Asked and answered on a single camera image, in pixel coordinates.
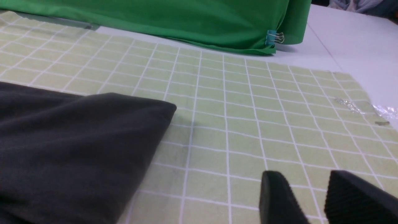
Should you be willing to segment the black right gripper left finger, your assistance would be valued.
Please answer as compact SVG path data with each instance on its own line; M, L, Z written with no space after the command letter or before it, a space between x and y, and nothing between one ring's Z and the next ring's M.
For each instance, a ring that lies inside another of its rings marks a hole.
M261 224L309 224L289 182L277 171L262 173L259 211Z

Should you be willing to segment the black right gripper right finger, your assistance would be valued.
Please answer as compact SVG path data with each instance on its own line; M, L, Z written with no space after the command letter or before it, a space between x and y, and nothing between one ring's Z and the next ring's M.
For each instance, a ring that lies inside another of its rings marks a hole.
M330 224L396 224L398 200L348 171L332 170L324 212Z

